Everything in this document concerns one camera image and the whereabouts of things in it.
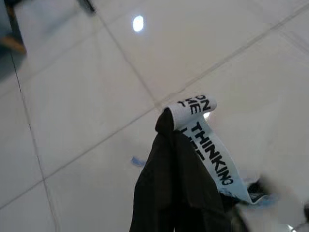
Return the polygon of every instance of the clothing label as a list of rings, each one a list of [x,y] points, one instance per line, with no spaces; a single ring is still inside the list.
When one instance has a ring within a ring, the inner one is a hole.
[[[204,113],[213,111],[216,106],[214,98],[198,95],[178,101],[168,108],[173,116],[174,130],[180,130],[190,139],[218,190],[224,195],[257,204],[265,194],[250,196],[248,186],[240,177],[229,151],[203,117]]]

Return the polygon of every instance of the black cloth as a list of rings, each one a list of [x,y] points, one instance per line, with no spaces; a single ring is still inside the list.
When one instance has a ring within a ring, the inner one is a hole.
[[[216,184],[189,139],[159,117],[152,150],[134,192],[130,232],[231,232]]]

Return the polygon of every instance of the fabric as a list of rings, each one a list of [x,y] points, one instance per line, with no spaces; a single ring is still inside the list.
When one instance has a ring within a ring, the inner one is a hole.
[[[221,195],[190,140],[165,109],[135,186],[130,232],[231,232]],[[226,205],[235,202],[225,198]]]

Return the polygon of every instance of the white tile floor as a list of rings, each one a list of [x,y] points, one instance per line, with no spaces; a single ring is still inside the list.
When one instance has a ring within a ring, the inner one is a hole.
[[[147,158],[164,105],[200,92],[217,99],[210,124],[237,165],[281,193],[244,209],[252,231],[301,223],[309,0],[93,3],[95,16],[76,0],[16,7],[28,54],[0,58],[0,231],[128,231],[132,156]]]

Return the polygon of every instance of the wooden chair leg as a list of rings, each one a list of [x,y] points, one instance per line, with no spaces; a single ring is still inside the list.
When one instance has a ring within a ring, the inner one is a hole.
[[[0,44],[3,46],[6,46],[16,52],[25,54],[27,53],[25,46],[19,42],[16,38],[13,36],[4,36],[0,38]]]

